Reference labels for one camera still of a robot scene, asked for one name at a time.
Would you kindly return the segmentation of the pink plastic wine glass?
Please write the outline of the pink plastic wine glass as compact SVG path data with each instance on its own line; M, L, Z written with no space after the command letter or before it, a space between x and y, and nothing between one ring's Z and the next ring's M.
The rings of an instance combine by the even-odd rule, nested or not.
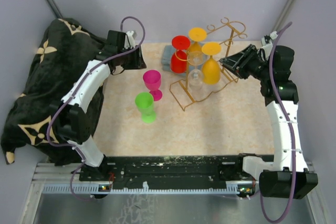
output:
M152 94L154 101L162 99L163 94L160 90L161 86L161 74L157 70L148 70L143 75L143 81L145 86Z

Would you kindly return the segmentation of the yellow plastic wine glass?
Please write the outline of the yellow plastic wine glass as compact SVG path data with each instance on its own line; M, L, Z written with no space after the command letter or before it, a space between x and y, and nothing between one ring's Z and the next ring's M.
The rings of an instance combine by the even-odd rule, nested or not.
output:
M213 85L220 80L221 69L213 56L219 54L221 49L221 45L217 42L207 42L202 46L202 53L209 56L202 66L203 82L205 84Z

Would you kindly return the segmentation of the green plastic wine glass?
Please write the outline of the green plastic wine glass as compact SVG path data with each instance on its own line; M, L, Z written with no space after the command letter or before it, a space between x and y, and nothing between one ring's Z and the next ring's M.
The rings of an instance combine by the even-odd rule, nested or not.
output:
M156 119L154 111L154 98L148 92L141 92L135 98L135 105L141 113L141 119L145 123L153 123Z

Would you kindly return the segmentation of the clear glass wine glass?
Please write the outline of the clear glass wine glass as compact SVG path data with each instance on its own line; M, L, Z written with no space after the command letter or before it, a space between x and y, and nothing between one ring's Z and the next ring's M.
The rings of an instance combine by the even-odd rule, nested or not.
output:
M203 87L202 66L205 62L205 56L201 51L192 51L188 54L188 88L193 94L197 94L201 91Z

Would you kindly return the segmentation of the red plastic wine glass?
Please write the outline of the red plastic wine glass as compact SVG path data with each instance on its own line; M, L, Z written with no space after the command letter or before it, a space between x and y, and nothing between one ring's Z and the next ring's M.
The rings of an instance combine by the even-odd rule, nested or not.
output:
M172 39L172 46L175 49L171 57L170 67L174 73L184 73L187 68L187 53L190 40L186 36L178 35Z

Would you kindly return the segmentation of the orange plastic wine glass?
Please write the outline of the orange plastic wine glass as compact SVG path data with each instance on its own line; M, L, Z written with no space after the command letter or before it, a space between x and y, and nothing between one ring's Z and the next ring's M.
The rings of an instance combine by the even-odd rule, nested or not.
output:
M206 39L207 32L203 28L194 27L188 32L188 36L192 41L188 48L188 52L201 52L202 46L200 42Z

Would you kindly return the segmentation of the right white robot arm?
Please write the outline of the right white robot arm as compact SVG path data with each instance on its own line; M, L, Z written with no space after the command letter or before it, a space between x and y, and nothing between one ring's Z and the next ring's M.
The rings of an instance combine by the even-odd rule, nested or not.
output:
M271 119L274 137L274 161L265 162L256 154L240 154L234 167L242 180L252 176L259 181L262 196L288 198L291 181L295 181L294 199L302 199L318 184L317 174L308 170L298 131L298 91L289 79L295 52L276 46L274 56L265 61L260 50L249 45L242 51L219 60L220 64L240 79L252 76L260 81L260 92Z

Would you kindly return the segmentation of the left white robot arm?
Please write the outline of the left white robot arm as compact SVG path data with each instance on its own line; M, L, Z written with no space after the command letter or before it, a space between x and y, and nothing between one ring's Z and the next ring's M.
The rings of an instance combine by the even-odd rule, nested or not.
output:
M82 39L85 42L74 61L79 71L74 87L50 105L51 122L48 133L60 138L61 156L51 158L56 166L83 163L91 167L90 173L98 180L108 177L109 167L105 155L94 143L104 101L103 84L117 66L124 70L146 68L141 44L135 43L135 30L108 32L108 38Z

